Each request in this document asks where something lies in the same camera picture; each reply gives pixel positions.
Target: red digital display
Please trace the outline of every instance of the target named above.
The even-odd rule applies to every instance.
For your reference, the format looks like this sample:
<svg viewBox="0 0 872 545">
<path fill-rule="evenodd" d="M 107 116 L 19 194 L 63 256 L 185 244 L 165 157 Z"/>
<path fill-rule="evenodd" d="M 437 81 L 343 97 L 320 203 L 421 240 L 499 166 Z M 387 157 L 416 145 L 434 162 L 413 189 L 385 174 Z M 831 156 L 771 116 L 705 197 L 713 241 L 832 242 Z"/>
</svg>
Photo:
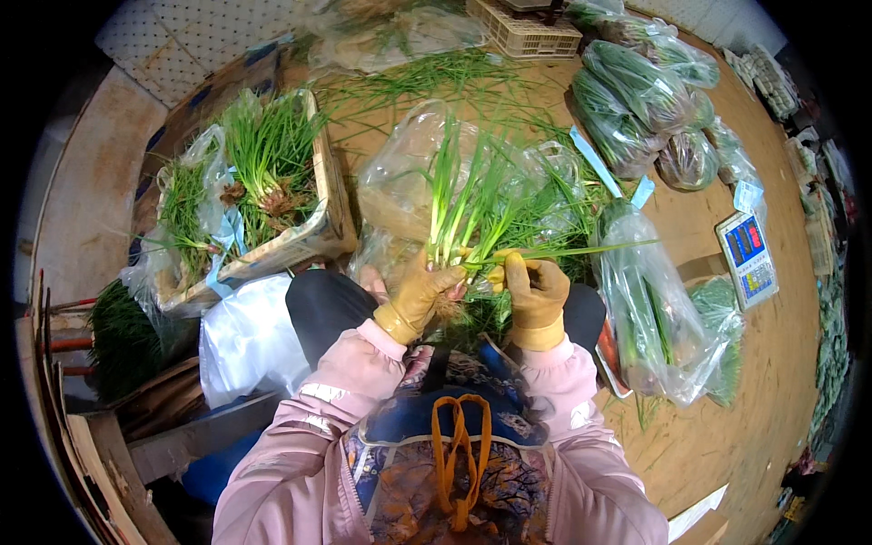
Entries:
<svg viewBox="0 0 872 545">
<path fill-rule="evenodd" d="M 760 234 L 757 233 L 757 228 L 749 227 L 748 234 L 751 235 L 751 244 L 755 248 L 759 248 L 760 247 Z"/>
</svg>

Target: jacket sleeve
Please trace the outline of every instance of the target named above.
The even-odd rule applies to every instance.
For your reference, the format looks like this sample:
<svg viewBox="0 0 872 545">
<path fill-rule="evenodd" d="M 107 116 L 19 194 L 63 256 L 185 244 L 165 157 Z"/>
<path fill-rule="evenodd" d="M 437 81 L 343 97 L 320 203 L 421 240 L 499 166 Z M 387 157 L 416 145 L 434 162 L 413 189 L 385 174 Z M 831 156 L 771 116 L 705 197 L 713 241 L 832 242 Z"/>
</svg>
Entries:
<svg viewBox="0 0 872 545">
<path fill-rule="evenodd" d="M 212 543 L 290 542 L 296 519 L 320 526 L 327 448 L 393 394 L 404 353 L 372 320 L 345 331 L 230 474 Z"/>
<path fill-rule="evenodd" d="M 569 467 L 567 502 L 573 513 L 560 515 L 564 527 L 577 525 L 580 533 L 572 535 L 583 535 L 586 543 L 666 543 L 666 518 L 648 501 L 642 480 L 593 403 L 596 366 L 590 354 L 565 337 L 550 351 L 521 351 L 520 363 L 533 411 L 548 425 L 557 455 Z"/>
</svg>

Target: pink jacket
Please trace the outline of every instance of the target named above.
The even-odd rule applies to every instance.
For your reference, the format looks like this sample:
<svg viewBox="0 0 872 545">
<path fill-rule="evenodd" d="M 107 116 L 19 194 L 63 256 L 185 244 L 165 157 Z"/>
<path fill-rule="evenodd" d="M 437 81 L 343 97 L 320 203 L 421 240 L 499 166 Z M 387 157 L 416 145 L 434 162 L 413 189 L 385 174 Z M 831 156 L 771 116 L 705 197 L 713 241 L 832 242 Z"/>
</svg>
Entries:
<svg viewBox="0 0 872 545">
<path fill-rule="evenodd" d="M 230 475 L 212 543 L 369 543 L 338 439 L 392 396 L 404 353 L 372 320 L 345 331 Z M 645 497 L 591 400 L 590 354 L 566 337 L 548 352 L 523 351 L 519 363 L 557 451 L 548 539 L 666 544 L 665 517 Z"/>
</svg>

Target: yellow work glove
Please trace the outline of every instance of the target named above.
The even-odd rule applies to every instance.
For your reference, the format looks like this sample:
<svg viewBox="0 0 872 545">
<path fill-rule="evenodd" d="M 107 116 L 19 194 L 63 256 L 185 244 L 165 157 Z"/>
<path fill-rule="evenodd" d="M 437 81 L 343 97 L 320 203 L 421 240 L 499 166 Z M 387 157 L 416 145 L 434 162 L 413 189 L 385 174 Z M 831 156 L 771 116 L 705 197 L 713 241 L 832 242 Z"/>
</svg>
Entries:
<svg viewBox="0 0 872 545">
<path fill-rule="evenodd" d="M 436 297 L 467 277 L 467 270 L 460 265 L 427 272 L 426 263 L 427 253 L 422 249 L 406 265 L 397 296 L 374 313 L 376 324 L 400 344 L 410 344 L 420 337 L 433 318 Z"/>
<path fill-rule="evenodd" d="M 563 305 L 569 296 L 569 279 L 557 263 L 524 260 L 516 249 L 496 252 L 506 256 L 487 280 L 499 293 L 504 285 L 512 296 L 512 342 L 532 351 L 548 351 L 563 340 Z M 529 270 L 534 271 L 531 282 Z"/>
</svg>

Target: plastic crate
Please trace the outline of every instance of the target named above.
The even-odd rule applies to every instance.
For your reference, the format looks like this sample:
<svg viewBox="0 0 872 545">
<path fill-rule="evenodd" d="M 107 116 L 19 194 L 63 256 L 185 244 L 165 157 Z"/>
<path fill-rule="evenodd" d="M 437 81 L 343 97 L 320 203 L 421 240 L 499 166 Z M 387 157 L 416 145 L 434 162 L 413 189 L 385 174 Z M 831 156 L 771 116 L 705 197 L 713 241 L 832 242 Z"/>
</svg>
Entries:
<svg viewBox="0 0 872 545">
<path fill-rule="evenodd" d="M 573 58 L 582 33 L 566 19 L 542 24 L 536 14 L 519 14 L 493 0 L 467 0 L 467 12 L 481 20 L 485 33 L 511 58 Z"/>
<path fill-rule="evenodd" d="M 311 92 L 304 91 L 304 96 L 311 117 L 317 112 L 317 103 Z M 348 195 L 330 151 L 327 127 L 321 129 L 312 147 L 312 167 L 320 199 L 315 213 L 303 225 L 285 229 L 273 240 L 224 265 L 218 271 L 219 283 L 235 290 L 248 280 L 275 274 L 312 257 L 339 257 L 357 247 Z M 198 317 L 202 310 L 221 300 L 205 281 L 187 290 L 159 283 L 157 299 L 160 311 L 170 317 Z"/>
</svg>

